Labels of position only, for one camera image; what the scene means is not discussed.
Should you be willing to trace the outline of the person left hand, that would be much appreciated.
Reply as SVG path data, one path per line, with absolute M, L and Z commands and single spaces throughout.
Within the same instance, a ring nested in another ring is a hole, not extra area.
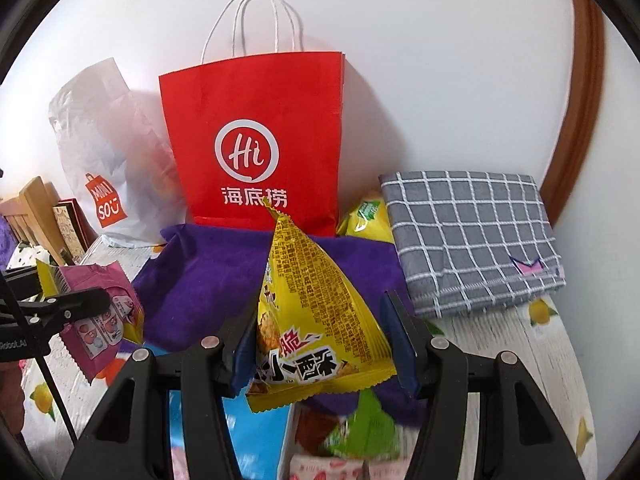
M 11 434 L 19 434 L 24 427 L 25 395 L 22 388 L 22 370 L 17 362 L 0 366 L 0 411 Z

